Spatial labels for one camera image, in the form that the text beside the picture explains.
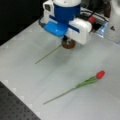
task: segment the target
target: red rose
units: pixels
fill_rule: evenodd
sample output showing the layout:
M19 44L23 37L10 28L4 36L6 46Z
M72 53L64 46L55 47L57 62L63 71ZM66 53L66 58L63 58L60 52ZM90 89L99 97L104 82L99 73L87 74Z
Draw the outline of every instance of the red rose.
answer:
M96 78L97 79L102 79L104 75L105 75L105 71L100 71L96 74Z

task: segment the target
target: background wall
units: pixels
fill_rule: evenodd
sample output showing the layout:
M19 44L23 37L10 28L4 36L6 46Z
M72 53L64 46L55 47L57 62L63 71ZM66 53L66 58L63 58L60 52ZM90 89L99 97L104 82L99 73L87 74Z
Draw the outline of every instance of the background wall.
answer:
M36 21L43 0L0 0L0 45Z

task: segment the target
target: blue robot part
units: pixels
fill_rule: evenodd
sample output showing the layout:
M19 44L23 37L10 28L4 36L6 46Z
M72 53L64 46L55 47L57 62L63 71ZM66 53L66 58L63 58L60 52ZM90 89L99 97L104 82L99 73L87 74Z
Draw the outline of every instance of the blue robot part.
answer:
M74 20L74 17L80 14L80 5L61 7L54 4L54 14L57 23L49 21L44 29L58 37L62 37L68 30L69 21Z

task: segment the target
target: white tabletop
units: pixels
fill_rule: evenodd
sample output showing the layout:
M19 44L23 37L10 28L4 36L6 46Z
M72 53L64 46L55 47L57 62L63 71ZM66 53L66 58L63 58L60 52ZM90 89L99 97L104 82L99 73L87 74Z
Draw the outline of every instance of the white tabletop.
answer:
M93 34L85 46L60 47L37 22L0 47L0 80L42 120L119 120L120 46ZM98 71L106 75L49 104L43 103Z

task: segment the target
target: table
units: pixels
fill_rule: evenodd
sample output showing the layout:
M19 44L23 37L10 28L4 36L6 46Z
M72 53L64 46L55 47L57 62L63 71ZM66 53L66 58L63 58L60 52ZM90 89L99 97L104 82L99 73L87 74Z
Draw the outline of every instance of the table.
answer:
M61 43L35 22L0 47L0 81L42 120L119 119L120 46L95 33L90 39L35 64ZM43 105L100 70L102 80Z

